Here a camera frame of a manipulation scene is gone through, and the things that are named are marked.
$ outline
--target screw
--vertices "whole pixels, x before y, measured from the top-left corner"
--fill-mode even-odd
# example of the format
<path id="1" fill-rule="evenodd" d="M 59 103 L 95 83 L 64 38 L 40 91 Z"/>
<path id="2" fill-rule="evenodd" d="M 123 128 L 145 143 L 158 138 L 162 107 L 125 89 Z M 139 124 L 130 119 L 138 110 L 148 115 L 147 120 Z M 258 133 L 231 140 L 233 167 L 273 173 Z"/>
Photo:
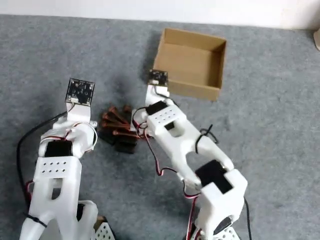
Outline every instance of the screw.
<path id="1" fill-rule="evenodd" d="M 139 137 L 137 134 L 135 134 L 135 133 L 125 133 L 125 132 L 119 132 L 119 131 L 117 131 L 117 130 L 113 130 L 112 134 L 115 135 L 115 136 L 116 136 L 116 135 L 122 135 L 122 136 L 128 136 L 128 137 L 137 138 L 137 139 L 140 138 L 140 137 Z"/>
<path id="2" fill-rule="evenodd" d="M 115 106 L 109 107 L 108 112 L 113 113 L 124 124 L 129 124 L 128 121 L 119 114 L 119 112 Z"/>
<path id="3" fill-rule="evenodd" d="M 122 123 L 122 122 L 120 122 L 120 121 L 118 121 L 118 120 L 110 117 L 107 112 L 104 112 L 104 113 L 102 114 L 102 119 L 107 120 L 107 121 L 110 121 L 110 122 L 112 122 L 112 123 L 116 123 L 116 124 Z"/>
<path id="4" fill-rule="evenodd" d="M 103 128 L 118 128 L 118 129 L 130 129 L 130 125 L 128 124 L 121 124 L 121 123 L 109 123 L 109 122 L 103 122 L 101 124 Z"/>
<path id="5" fill-rule="evenodd" d="M 132 108 L 130 105 L 124 105 L 123 108 L 122 108 L 122 111 L 126 114 L 131 114 L 132 112 Z"/>

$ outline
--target cardboard box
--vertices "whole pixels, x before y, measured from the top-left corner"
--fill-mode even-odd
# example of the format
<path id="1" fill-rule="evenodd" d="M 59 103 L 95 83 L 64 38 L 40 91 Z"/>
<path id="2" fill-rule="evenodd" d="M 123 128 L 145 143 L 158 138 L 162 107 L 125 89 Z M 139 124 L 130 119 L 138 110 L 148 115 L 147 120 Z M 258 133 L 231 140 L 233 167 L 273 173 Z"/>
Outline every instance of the cardboard box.
<path id="1" fill-rule="evenodd" d="M 216 101 L 222 87 L 227 41 L 165 28 L 153 69 L 168 72 L 173 94 Z"/>

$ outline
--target wire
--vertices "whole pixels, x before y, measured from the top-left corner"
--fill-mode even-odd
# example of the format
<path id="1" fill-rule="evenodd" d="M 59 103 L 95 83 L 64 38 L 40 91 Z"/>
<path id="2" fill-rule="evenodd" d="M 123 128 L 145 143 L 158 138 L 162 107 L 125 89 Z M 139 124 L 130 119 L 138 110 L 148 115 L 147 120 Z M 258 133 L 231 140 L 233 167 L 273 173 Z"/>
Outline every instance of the wire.
<path id="1" fill-rule="evenodd" d="M 251 226 L 250 226 L 250 209 L 249 209 L 249 203 L 246 198 L 244 198 L 244 204 L 246 208 L 246 224 L 248 227 L 249 240 L 252 240 Z"/>
<path id="2" fill-rule="evenodd" d="M 91 124 L 90 123 L 88 123 L 88 122 L 83 122 L 83 121 L 79 121 L 79 122 L 76 122 L 73 126 L 72 126 L 72 128 L 75 128 L 76 126 L 78 126 L 78 125 L 80 125 L 80 124 L 86 124 L 87 126 L 89 126 L 92 130 L 93 130 L 93 133 L 94 133 L 94 142 L 93 142 L 93 144 L 92 144 L 92 146 L 91 147 L 89 147 L 87 150 L 85 150 L 84 152 L 90 152 L 90 151 L 92 151 L 94 148 L 95 148 L 95 146 L 96 146 L 96 144 L 97 144 L 97 142 L 98 142 L 98 134 L 97 134 L 97 131 L 95 130 L 95 128 L 93 127 L 93 126 L 91 126 Z"/>
<path id="3" fill-rule="evenodd" d="M 160 177 L 160 176 L 163 176 L 165 170 L 170 170 L 170 171 L 172 171 L 172 172 L 174 172 L 174 173 L 177 173 L 176 170 L 174 170 L 174 169 L 171 168 L 171 167 L 167 167 L 167 166 L 163 167 L 163 168 L 160 170 L 158 158 L 157 158 L 157 156 L 156 156 L 153 148 L 151 147 L 150 141 L 149 141 L 148 136 L 147 136 L 146 129 L 143 130 L 143 134 L 144 134 L 146 143 L 148 144 L 149 149 L 150 149 L 150 151 L 151 151 L 151 153 L 152 153 L 152 155 L 153 155 L 153 157 L 154 157 L 156 174 L 157 174 L 159 177 Z"/>
<path id="4" fill-rule="evenodd" d="M 56 119 L 64 116 L 65 114 L 67 114 L 68 112 L 70 112 L 73 108 L 74 108 L 75 105 L 73 105 L 69 111 L 65 111 L 65 112 L 62 112 L 38 125 L 36 125 L 35 127 L 31 128 L 26 134 L 24 134 L 22 136 L 22 138 L 19 140 L 17 146 L 16 146 L 16 170 L 17 170 L 17 173 L 18 173 L 18 178 L 19 178 L 19 183 L 20 183 L 20 187 L 22 189 L 22 193 L 23 193 L 23 197 L 24 197 L 24 201 L 25 201 L 25 205 L 26 205 L 26 208 L 29 209 L 30 207 L 30 199 L 29 199 L 29 194 L 26 190 L 26 187 L 25 187 L 25 181 L 24 181 L 24 176 L 22 174 L 22 170 L 21 170 L 21 159 L 20 159 L 20 151 L 21 151 L 21 145 L 22 143 L 26 140 L 27 137 L 29 137 L 31 134 L 33 134 L 36 130 L 44 127 L 45 125 L 55 121 Z"/>
<path id="5" fill-rule="evenodd" d="M 185 240 L 190 240 L 190 238 L 191 238 L 192 217 L 193 217 L 194 212 L 195 212 L 196 201 L 197 201 L 197 197 L 195 197 L 195 198 L 193 199 L 193 201 L 192 201 L 192 205 L 191 205 L 191 209 L 190 209 L 190 214 L 189 214 L 189 219 L 188 219 L 188 227 L 187 227 L 187 229 L 186 229 Z"/>
<path id="6" fill-rule="evenodd" d="M 157 158 L 156 153 L 154 152 L 154 150 L 153 150 L 153 148 L 151 146 L 150 140 L 148 139 L 146 129 L 143 130 L 143 134 L 144 134 L 146 143 L 148 144 L 148 147 L 149 147 L 149 149 L 150 149 L 150 151 L 151 151 L 151 153 L 152 153 L 152 155 L 154 157 L 156 174 L 158 176 L 163 176 L 165 170 L 170 170 L 170 171 L 172 171 L 174 173 L 178 173 L 175 169 L 173 169 L 171 167 L 167 167 L 167 166 L 163 167 L 160 170 L 158 158 Z M 187 198 L 187 199 L 193 199 L 191 210 L 190 210 L 190 215 L 189 215 L 189 220 L 188 220 L 187 234 L 186 234 L 186 240 L 189 240 L 190 237 L 191 237 L 190 235 L 191 235 L 192 216 L 193 216 L 194 211 L 195 211 L 196 200 L 197 200 L 198 196 L 201 193 L 199 192 L 199 193 L 193 194 L 193 195 L 187 194 L 186 193 L 186 182 L 184 180 L 182 182 L 183 182 L 183 194 L 184 194 L 184 197 Z"/>
<path id="7" fill-rule="evenodd" d="M 186 193 L 186 182 L 183 181 L 183 194 L 184 194 L 184 196 L 185 196 L 186 199 L 195 199 L 195 198 L 199 197 L 199 195 L 201 194 L 201 192 L 198 192 L 198 193 L 192 194 L 192 195 L 187 194 L 187 193 Z"/>
<path id="8" fill-rule="evenodd" d="M 32 221 L 41 224 L 42 226 L 44 226 L 45 228 L 48 226 L 47 224 L 45 224 L 43 221 L 41 221 L 38 217 L 35 216 L 31 216 L 28 213 L 23 213 L 28 219 L 31 219 Z"/>
<path id="9" fill-rule="evenodd" d="M 198 238 L 200 237 L 200 233 L 201 233 L 201 228 L 196 232 L 194 240 L 198 240 Z"/>
<path id="10" fill-rule="evenodd" d="M 160 177 L 160 176 L 163 176 L 165 170 L 170 170 L 170 171 L 172 171 L 172 172 L 174 172 L 174 173 L 178 173 L 177 170 L 175 170 L 175 169 L 173 169 L 173 168 L 171 168 L 171 167 L 167 167 L 167 166 L 163 167 L 163 168 L 160 170 L 159 160 L 158 160 L 158 158 L 157 158 L 157 156 L 156 156 L 155 151 L 153 150 L 153 148 L 152 148 L 152 146 L 151 146 L 150 140 L 148 139 L 146 129 L 144 129 L 143 134 L 144 134 L 144 138 L 145 138 L 145 140 L 146 140 L 146 142 L 147 142 L 147 144 L 148 144 L 148 146 L 149 146 L 149 149 L 150 149 L 150 151 L 151 151 L 151 153 L 152 153 L 152 155 L 153 155 L 153 157 L 154 157 L 154 161 L 155 161 L 155 172 L 156 172 L 156 174 L 157 174 L 159 177 Z M 197 198 L 197 197 L 201 194 L 200 192 L 199 192 L 199 193 L 196 193 L 196 194 L 187 194 L 187 193 L 186 193 L 186 182 L 185 182 L 184 180 L 183 180 L 182 182 L 183 182 L 183 194 L 184 194 L 184 197 L 185 197 L 186 199 L 195 199 L 195 198 Z"/>
<path id="11" fill-rule="evenodd" d="M 31 195 L 31 193 L 29 191 L 29 187 L 30 187 L 30 184 L 32 184 L 33 182 L 34 182 L 33 180 L 29 180 L 25 184 L 25 189 L 26 189 L 26 191 L 28 193 L 28 197 L 29 197 L 30 201 L 31 201 L 32 195 Z"/>
<path id="12" fill-rule="evenodd" d="M 196 154 L 198 154 L 198 143 L 199 143 L 200 139 L 201 139 L 203 136 L 207 136 L 208 134 L 210 134 L 210 135 L 213 137 L 213 139 L 214 139 L 214 143 L 215 143 L 215 144 L 218 144 L 218 143 L 219 143 L 219 140 L 218 140 L 218 139 L 216 138 L 216 136 L 211 132 L 212 127 L 213 127 L 213 125 L 211 124 L 208 129 L 202 128 L 202 129 L 200 130 L 200 133 L 203 132 L 203 131 L 205 131 L 205 133 L 201 133 L 201 134 L 199 135 L 199 137 L 198 137 L 198 138 L 196 139 L 196 141 L 195 141 L 194 148 L 195 148 L 195 153 L 196 153 Z"/>
<path id="13" fill-rule="evenodd" d="M 170 97 L 168 97 L 168 96 L 166 96 L 166 95 L 163 95 L 163 94 L 161 94 L 161 93 L 158 93 L 158 92 L 157 92 L 157 86 L 154 85 L 153 88 L 154 88 L 155 94 L 157 94 L 158 96 L 163 97 L 163 98 L 165 98 L 165 99 L 170 99 L 175 105 L 177 105 L 177 107 L 179 107 L 179 105 L 178 105 L 172 98 L 170 98 Z"/>

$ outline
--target black cable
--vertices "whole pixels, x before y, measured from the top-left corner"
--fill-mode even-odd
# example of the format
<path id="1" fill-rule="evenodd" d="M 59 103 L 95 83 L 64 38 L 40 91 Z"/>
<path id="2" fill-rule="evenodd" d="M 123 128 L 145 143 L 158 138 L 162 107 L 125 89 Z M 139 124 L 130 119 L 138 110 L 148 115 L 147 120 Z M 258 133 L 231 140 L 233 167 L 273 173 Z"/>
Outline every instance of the black cable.
<path id="1" fill-rule="evenodd" d="M 44 226 L 45 228 L 48 227 L 47 224 L 45 224 L 43 221 L 41 221 L 38 217 L 35 217 L 35 216 L 31 216 L 30 214 L 28 213 L 23 213 L 28 219 L 31 219 L 32 221 L 38 223 L 38 224 L 41 224 L 42 226 Z"/>
<path id="2" fill-rule="evenodd" d="M 179 107 L 179 105 L 178 105 L 172 98 L 170 98 L 170 97 L 168 97 L 168 96 L 166 96 L 166 95 L 163 95 L 163 94 L 161 94 L 161 93 L 158 93 L 158 92 L 157 92 L 157 86 L 153 86 L 153 88 L 154 88 L 155 94 L 157 94 L 158 96 L 163 97 L 163 98 L 165 98 L 165 99 L 170 99 L 177 107 Z"/>
<path id="3" fill-rule="evenodd" d="M 250 226 L 250 210 L 249 210 L 249 203 L 247 202 L 246 198 L 244 198 L 244 204 L 246 208 L 246 224 L 248 226 L 249 240 L 252 240 L 251 226 Z"/>
<path id="4" fill-rule="evenodd" d="M 213 140 L 214 140 L 214 143 L 215 143 L 215 144 L 218 144 L 218 143 L 219 143 L 219 140 L 217 139 L 217 137 L 211 132 L 212 126 L 213 126 L 213 125 L 211 124 L 208 129 L 202 128 L 202 129 L 200 130 L 200 133 L 203 132 L 203 131 L 205 131 L 205 133 L 201 133 L 201 134 L 199 135 L 199 137 L 198 137 L 198 138 L 196 139 L 196 141 L 195 141 L 194 148 L 195 148 L 195 153 L 196 153 L 196 154 L 198 153 L 198 143 L 199 143 L 200 139 L 201 139 L 203 136 L 207 136 L 207 135 L 209 134 L 209 135 L 211 135 L 211 137 L 213 137 Z"/>
<path id="5" fill-rule="evenodd" d="M 29 209 L 30 207 L 30 202 L 31 200 L 29 199 L 28 197 L 28 192 L 27 192 L 27 189 L 25 187 L 25 180 L 24 180 L 24 177 L 23 177 L 23 174 L 22 174 L 22 170 L 21 170 L 21 159 L 20 159 L 20 148 L 21 148 L 21 145 L 22 143 L 24 142 L 24 140 L 30 136 L 31 134 L 33 134 L 36 130 L 38 130 L 39 128 L 42 128 L 43 126 L 49 124 L 50 122 L 64 116 L 65 114 L 67 113 L 67 111 L 63 112 L 63 113 L 60 113 L 40 124 L 38 124 L 37 126 L 33 127 L 31 130 L 29 130 L 25 135 L 23 135 L 23 137 L 19 140 L 17 146 L 16 146 L 16 170 L 17 170 L 17 173 L 18 173 L 18 177 L 19 177 L 19 182 L 20 182 L 20 186 L 21 186 L 21 189 L 22 189 L 22 192 L 23 192 L 23 196 L 24 196 L 24 201 L 25 201 L 25 204 L 26 204 L 26 208 Z"/>

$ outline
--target black zip tie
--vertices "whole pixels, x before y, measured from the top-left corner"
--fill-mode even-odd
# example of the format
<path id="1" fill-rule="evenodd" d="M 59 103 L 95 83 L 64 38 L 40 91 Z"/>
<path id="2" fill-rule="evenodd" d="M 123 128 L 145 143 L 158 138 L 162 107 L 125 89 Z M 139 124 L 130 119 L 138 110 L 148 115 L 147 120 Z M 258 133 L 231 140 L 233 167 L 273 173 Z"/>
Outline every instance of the black zip tie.
<path id="1" fill-rule="evenodd" d="M 197 138 L 197 140 L 195 141 L 195 146 L 194 146 L 194 148 L 195 148 L 195 153 L 196 153 L 196 154 L 198 154 L 198 143 L 199 143 L 200 139 L 201 139 L 203 136 L 207 136 L 208 134 L 210 134 L 210 136 L 213 137 L 213 139 L 214 139 L 214 143 L 215 143 L 215 144 L 218 144 L 218 143 L 219 143 L 219 140 L 218 140 L 218 139 L 216 138 L 216 136 L 210 131 L 210 130 L 212 129 L 212 127 L 213 127 L 213 125 L 211 124 L 208 129 L 202 128 L 202 129 L 200 130 L 200 132 L 205 131 L 205 133 L 201 133 L 200 136 L 199 136 L 199 137 Z"/>
<path id="2" fill-rule="evenodd" d="M 38 217 L 35 217 L 35 216 L 31 216 L 30 214 L 28 213 L 23 213 L 23 215 L 25 215 L 28 219 L 31 219 L 32 221 L 38 223 L 38 224 L 41 224 L 42 226 L 44 226 L 45 228 L 48 227 L 47 224 L 45 224 L 43 221 L 41 221 Z"/>

